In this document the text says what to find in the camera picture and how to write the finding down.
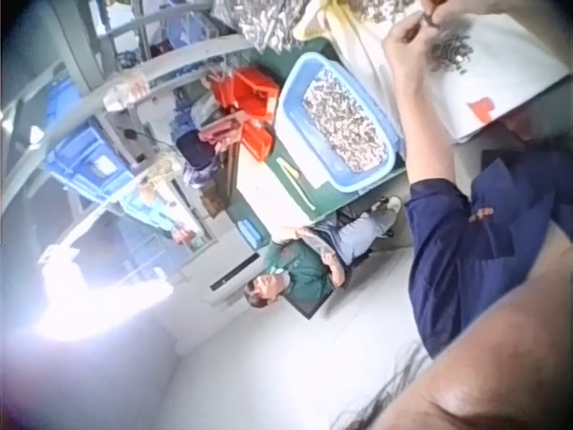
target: blue plastic basin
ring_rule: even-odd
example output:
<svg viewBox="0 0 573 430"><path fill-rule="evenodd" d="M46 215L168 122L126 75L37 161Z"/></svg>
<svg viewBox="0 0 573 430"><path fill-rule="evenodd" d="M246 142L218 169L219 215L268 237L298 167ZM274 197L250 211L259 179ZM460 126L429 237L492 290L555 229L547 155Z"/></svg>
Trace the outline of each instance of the blue plastic basin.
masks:
<svg viewBox="0 0 573 430"><path fill-rule="evenodd" d="M340 80L374 122L380 136L386 136L389 143L388 157L378 166L360 173L353 172L345 161L330 148L326 137L319 132L306 112L303 105L304 94L322 69L327 69ZM396 152L401 143L396 129L347 69L320 54L309 52L298 59L280 94L277 115L290 124L294 134L298 135L300 143L307 145L316 155L324 166L332 186L342 193L354 193L373 185L394 168Z"/></svg>

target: small metal component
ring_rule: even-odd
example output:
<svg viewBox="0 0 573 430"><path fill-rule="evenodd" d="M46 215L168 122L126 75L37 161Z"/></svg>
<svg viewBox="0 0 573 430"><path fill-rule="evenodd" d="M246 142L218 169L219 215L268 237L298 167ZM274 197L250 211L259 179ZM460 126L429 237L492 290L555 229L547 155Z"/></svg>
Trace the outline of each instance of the small metal component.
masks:
<svg viewBox="0 0 573 430"><path fill-rule="evenodd" d="M469 36L455 31L444 32L430 50L432 72L467 72L466 64L474 49L467 43Z"/></svg>
<svg viewBox="0 0 573 430"><path fill-rule="evenodd" d="M360 103L331 72L319 72L303 103L330 148L353 172L375 168L388 157L386 136L378 132Z"/></svg>
<svg viewBox="0 0 573 430"><path fill-rule="evenodd" d="M415 0L348 0L348 7L360 22L396 22L397 16Z"/></svg>
<svg viewBox="0 0 573 430"><path fill-rule="evenodd" d="M216 0L213 16L240 31L259 51L301 46L292 34L307 0Z"/></svg>

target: blue jeans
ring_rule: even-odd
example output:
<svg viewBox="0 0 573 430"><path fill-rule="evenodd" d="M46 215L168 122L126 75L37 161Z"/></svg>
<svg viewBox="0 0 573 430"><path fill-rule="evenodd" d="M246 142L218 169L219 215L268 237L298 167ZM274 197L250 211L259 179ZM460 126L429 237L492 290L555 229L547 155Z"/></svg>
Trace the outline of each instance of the blue jeans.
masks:
<svg viewBox="0 0 573 430"><path fill-rule="evenodd" d="M319 221L314 228L329 235L330 242L346 265L365 254L378 237L382 237L396 222L391 210L363 213L350 224L340 227L336 215Z"/></svg>

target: fingers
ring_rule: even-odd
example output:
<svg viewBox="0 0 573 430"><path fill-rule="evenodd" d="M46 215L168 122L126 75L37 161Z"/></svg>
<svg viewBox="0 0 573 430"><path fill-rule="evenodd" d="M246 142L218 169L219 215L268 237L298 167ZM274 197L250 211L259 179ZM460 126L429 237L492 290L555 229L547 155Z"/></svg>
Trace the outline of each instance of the fingers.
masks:
<svg viewBox="0 0 573 430"><path fill-rule="evenodd" d="M433 11L436 9L436 4L433 2L433 0L422 0L422 8L424 12L432 15Z"/></svg>
<svg viewBox="0 0 573 430"><path fill-rule="evenodd" d="M434 9L432 21L436 24L451 21L456 16L461 15L464 10L461 2L447 2Z"/></svg>
<svg viewBox="0 0 573 430"><path fill-rule="evenodd" d="M407 39L407 36L411 34L412 31L416 30L416 27L420 27L422 15L423 12L421 11L408 15L392 27L388 33L387 39L394 42L404 42L404 40Z"/></svg>
<svg viewBox="0 0 573 430"><path fill-rule="evenodd" d="M438 29L428 25L423 20L423 13L417 12L408 15L397 23L386 38L387 43L407 43L425 47L427 42L438 35Z"/></svg>

